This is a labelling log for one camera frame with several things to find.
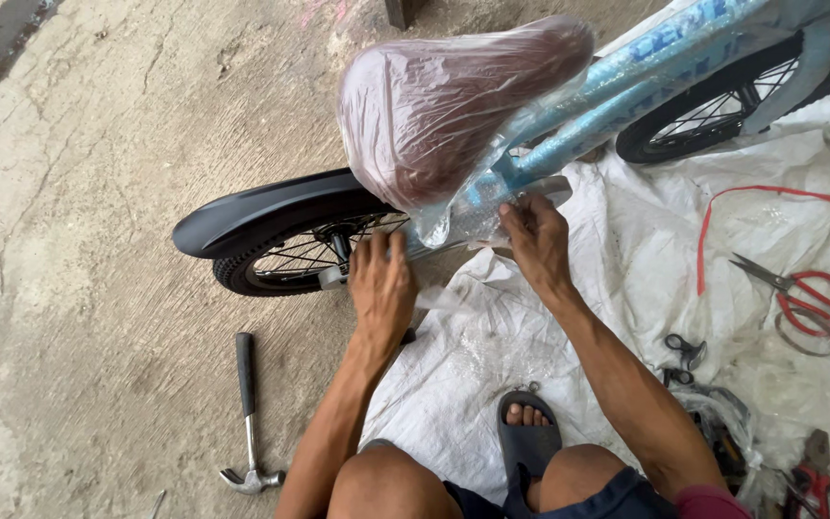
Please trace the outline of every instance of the black tire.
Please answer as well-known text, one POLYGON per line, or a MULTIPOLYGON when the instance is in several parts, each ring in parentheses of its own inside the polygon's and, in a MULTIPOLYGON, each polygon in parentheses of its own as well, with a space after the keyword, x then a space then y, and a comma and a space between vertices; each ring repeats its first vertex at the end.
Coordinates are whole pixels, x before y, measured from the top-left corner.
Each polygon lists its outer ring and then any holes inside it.
MULTIPOLYGON (((689 113, 708 103, 716 102, 715 100, 722 96, 730 94, 733 95, 732 99, 741 102, 739 94, 736 93, 739 88, 746 84, 754 85, 759 78, 765 77, 766 72, 795 62, 801 50, 801 35, 797 35, 727 65, 620 132, 617 135, 617 154, 625 161, 638 164, 669 161, 715 146, 739 135, 744 119, 753 111, 753 109, 745 109, 744 104, 741 112, 716 115, 719 119, 712 123, 706 124, 705 122, 706 125, 684 130, 680 134, 669 133, 656 138, 671 124, 678 123, 689 113)), ((828 94, 830 94, 830 73, 818 88, 813 90, 812 94, 794 106, 790 112, 820 100, 828 94)))
POLYGON ((236 256, 235 258, 214 259, 214 277, 225 288, 237 294, 250 297, 295 296, 321 290, 317 274, 322 268, 313 266, 306 269, 308 271, 306 274, 283 279, 279 275, 262 276, 257 274, 254 266, 260 259, 278 254, 278 249, 287 250, 288 247, 285 247, 285 244, 292 238, 305 235, 313 230, 321 229, 331 224, 343 224, 343 222, 348 221, 355 222, 362 218, 365 219, 365 217, 404 214, 398 210, 387 211, 388 206, 373 196, 360 200, 349 200, 348 207, 346 211, 333 214, 316 214, 316 207, 310 207, 310 216, 306 221, 297 222, 290 228, 275 233, 269 239, 264 240, 258 247, 253 248, 247 253, 236 256))

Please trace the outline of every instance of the forearm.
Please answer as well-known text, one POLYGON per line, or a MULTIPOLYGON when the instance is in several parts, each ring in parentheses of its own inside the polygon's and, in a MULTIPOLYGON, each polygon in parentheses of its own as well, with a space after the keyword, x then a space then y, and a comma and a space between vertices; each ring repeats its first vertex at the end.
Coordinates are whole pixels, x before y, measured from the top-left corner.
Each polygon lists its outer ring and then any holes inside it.
POLYGON ((355 332, 335 378, 293 456, 277 519, 308 519, 329 508, 341 466, 357 453, 363 419, 389 357, 364 347, 374 340, 355 332))
POLYGON ((723 486, 715 458, 690 416, 578 292, 563 289, 544 301, 572 342, 604 416, 659 493, 671 499, 684 481, 723 486))

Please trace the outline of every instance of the concrete floor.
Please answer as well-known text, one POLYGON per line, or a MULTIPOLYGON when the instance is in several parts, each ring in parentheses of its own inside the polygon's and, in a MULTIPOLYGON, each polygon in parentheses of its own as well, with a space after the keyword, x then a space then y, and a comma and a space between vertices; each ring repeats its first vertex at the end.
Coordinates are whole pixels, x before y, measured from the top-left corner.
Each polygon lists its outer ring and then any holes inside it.
MULTIPOLYGON (((609 41, 662 0, 432 0, 408 37, 552 13, 609 41)), ((233 335, 259 342, 264 466, 289 465, 352 332, 344 291, 249 299, 171 228, 345 165, 335 85, 396 39, 381 0, 65 0, 0 84, 0 518, 270 516, 245 467, 233 335), (104 31, 103 37, 96 33, 104 31)), ((443 281, 468 253, 435 260, 443 281)))

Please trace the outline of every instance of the hammer head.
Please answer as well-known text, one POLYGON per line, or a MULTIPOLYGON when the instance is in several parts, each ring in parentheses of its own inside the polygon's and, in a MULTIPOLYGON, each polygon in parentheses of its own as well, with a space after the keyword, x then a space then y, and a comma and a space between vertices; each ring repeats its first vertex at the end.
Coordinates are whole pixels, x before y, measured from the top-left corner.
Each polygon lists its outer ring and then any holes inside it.
POLYGON ((245 475, 245 479, 239 476, 231 468, 220 470, 220 476, 226 481, 233 490, 240 494, 260 494, 268 487, 280 487, 284 484, 287 478, 287 473, 279 470, 272 472, 267 476, 259 476, 257 470, 250 470, 245 475))

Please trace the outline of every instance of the black fender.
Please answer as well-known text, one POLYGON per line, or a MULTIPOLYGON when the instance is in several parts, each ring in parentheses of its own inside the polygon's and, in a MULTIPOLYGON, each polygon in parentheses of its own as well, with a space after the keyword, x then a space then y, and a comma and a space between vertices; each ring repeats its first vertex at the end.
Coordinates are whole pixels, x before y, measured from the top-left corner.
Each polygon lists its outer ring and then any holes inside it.
POLYGON ((195 258, 233 258, 294 225, 347 212, 352 204, 398 212, 367 191, 346 167, 217 198, 178 222, 171 241, 195 258))

